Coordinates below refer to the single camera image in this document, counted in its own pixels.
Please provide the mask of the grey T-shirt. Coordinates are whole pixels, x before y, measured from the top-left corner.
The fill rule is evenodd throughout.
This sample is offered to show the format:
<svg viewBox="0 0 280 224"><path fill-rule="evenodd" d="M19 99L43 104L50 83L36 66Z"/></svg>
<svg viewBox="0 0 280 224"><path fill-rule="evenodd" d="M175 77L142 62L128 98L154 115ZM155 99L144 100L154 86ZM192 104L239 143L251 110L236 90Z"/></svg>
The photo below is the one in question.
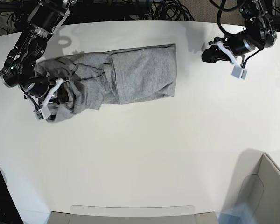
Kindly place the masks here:
<svg viewBox="0 0 280 224"><path fill-rule="evenodd" d="M37 63L35 73L63 79L65 102L48 105L48 122L57 123L103 104L124 105L175 94L176 45L92 52Z"/></svg>

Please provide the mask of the grey chair backrest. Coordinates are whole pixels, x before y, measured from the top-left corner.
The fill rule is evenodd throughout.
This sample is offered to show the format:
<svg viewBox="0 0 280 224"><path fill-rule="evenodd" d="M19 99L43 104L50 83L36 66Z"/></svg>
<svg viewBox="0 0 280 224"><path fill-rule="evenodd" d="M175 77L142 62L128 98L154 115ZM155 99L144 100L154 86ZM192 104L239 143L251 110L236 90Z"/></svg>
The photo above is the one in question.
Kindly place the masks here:
<svg viewBox="0 0 280 224"><path fill-rule="evenodd" d="M214 212L195 213L192 205L169 207L98 207L72 205L69 213L52 211L48 224L217 224Z"/></svg>

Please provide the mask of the grey box right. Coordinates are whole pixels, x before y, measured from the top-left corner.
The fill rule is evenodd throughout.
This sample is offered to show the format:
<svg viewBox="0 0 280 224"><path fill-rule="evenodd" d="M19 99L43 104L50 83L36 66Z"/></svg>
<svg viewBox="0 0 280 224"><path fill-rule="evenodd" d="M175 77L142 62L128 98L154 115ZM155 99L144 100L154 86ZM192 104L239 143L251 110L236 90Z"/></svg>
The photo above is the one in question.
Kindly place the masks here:
<svg viewBox="0 0 280 224"><path fill-rule="evenodd" d="M235 206L240 203L253 208L255 224L280 224L280 168L269 155L244 179Z"/></svg>

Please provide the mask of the blue translucent object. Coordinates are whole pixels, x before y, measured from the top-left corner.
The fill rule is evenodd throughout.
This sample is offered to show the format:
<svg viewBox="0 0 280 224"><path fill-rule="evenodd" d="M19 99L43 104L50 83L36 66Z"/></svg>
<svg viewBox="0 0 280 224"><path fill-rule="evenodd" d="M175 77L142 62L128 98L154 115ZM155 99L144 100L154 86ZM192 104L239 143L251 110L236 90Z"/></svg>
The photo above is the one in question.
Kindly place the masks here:
<svg viewBox="0 0 280 224"><path fill-rule="evenodd" d="M254 210L248 203L240 203L231 209L217 213L219 224L254 224Z"/></svg>

